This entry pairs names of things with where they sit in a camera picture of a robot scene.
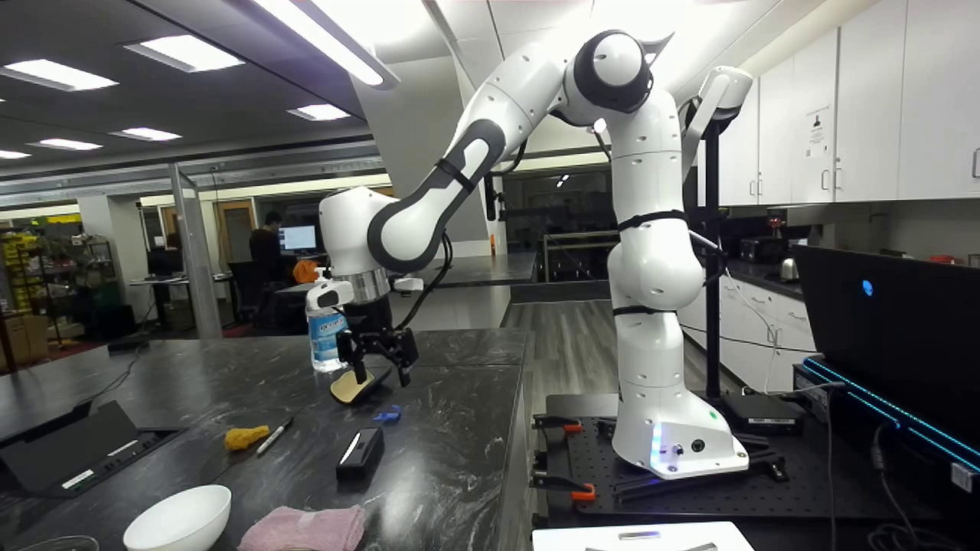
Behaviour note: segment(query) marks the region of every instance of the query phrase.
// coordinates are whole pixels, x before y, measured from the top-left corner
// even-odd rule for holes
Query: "laboratory table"
[[[163,338],[131,361],[94,348],[0,378],[0,435],[54,418],[91,399],[125,368],[125,381],[100,400],[117,400],[142,427],[175,427],[153,452],[71,498],[0,491],[0,546],[54,536],[94,536],[122,547],[122,528],[153,503],[195,487],[226,483],[234,515],[219,547],[237,547],[247,528],[275,504],[366,504],[362,547],[508,547],[505,472],[524,418],[516,418],[528,335],[518,331],[417,333],[415,381],[397,377],[371,400],[340,408],[312,377],[305,335]],[[383,424],[387,452],[371,487],[336,487],[334,466],[360,427],[381,424],[383,408],[401,408]],[[267,456],[229,456],[229,424],[291,431]]]

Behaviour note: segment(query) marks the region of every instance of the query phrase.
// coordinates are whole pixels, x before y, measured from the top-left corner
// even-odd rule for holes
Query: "white cabinet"
[[[677,321],[679,321],[684,333],[690,338],[696,338],[702,348],[709,345],[704,297],[709,297],[709,291],[702,286],[699,297],[690,306],[677,310]]]
[[[760,202],[830,202],[837,30],[763,74],[760,96]]]
[[[760,202],[760,82],[720,136],[720,206]]]
[[[980,2],[911,0],[900,195],[980,195]]]
[[[720,281],[720,361],[753,391],[795,391],[795,365],[815,353],[804,299],[722,277]]]
[[[840,30],[837,202],[897,200],[905,23],[907,0],[878,0]]]

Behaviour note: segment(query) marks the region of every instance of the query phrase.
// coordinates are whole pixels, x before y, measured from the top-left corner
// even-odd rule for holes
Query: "paper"
[[[532,528],[535,551],[751,551],[729,519]]]

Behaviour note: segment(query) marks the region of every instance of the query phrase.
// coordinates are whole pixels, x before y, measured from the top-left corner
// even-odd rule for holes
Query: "plastic bottle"
[[[323,297],[332,293],[332,277],[324,269],[315,269],[315,281],[308,291],[308,335],[309,335],[309,365],[315,372],[336,372],[347,365],[336,353],[336,333],[347,331],[347,317],[336,306],[323,306]]]

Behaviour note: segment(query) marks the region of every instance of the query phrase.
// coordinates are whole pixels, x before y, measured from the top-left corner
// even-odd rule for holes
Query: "pen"
[[[275,424],[275,431],[265,444],[258,444],[256,456],[265,456],[291,424],[294,418],[285,418],[281,424]]]

